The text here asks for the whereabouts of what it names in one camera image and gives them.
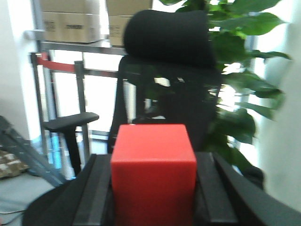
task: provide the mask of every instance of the black office chair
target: black office chair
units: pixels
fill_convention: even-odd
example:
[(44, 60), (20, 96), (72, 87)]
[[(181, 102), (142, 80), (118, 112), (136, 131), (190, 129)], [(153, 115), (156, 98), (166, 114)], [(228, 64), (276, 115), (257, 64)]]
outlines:
[[(128, 56), (119, 64), (108, 153), (113, 152), (119, 126), (127, 123), (184, 123), (194, 150), (199, 150), (207, 126), (214, 116), (222, 83), (221, 73), (215, 69), (206, 12), (141, 11), (127, 24), (124, 44)], [(135, 66), (137, 64), (143, 64), (144, 67), (140, 66), (138, 69)], [(146, 113), (149, 108), (145, 107), (146, 88), (154, 82), (157, 76), (155, 73), (169, 80), (170, 89), (173, 90), (173, 93), (163, 93), (156, 100), (161, 118), (165, 118), (159, 121), (148, 118), (151, 114)], [(136, 86), (136, 118), (133, 121), (127, 115), (129, 109), (123, 80)], [(209, 93), (213, 94), (210, 101), (206, 104), (197, 103), (194, 95), (203, 95), (200, 98), (204, 98)]]

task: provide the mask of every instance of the metal shelf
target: metal shelf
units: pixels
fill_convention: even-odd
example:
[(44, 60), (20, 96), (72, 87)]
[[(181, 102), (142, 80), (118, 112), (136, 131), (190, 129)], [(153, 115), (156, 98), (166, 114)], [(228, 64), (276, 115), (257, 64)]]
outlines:
[(113, 54), (113, 55), (122, 55), (122, 56), (127, 54), (123, 46), (111, 46), (108, 40), (100, 40), (89, 44), (42, 41), (41, 48), (78, 51), (78, 52), (85, 52), (85, 53)]

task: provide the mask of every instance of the black cushion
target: black cushion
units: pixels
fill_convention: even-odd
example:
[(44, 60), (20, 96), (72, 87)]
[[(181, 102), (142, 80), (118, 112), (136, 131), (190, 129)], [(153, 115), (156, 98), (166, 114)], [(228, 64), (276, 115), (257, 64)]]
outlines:
[(124, 45), (134, 57), (202, 68), (215, 66), (204, 11), (140, 11), (126, 27)]

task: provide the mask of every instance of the red cube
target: red cube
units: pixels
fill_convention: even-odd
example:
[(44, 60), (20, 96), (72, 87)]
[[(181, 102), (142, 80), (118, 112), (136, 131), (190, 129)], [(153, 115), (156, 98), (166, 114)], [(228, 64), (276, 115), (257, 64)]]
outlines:
[(111, 159), (116, 225), (191, 226), (196, 165), (184, 125), (122, 125)]

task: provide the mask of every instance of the floor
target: floor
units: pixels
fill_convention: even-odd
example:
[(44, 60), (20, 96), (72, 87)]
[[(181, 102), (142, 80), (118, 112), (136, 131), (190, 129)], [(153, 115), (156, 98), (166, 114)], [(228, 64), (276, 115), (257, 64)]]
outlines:
[(0, 218), (2, 225), (21, 226), (22, 213), (26, 207), (53, 187), (43, 178), (23, 173), (14, 178), (0, 180)]

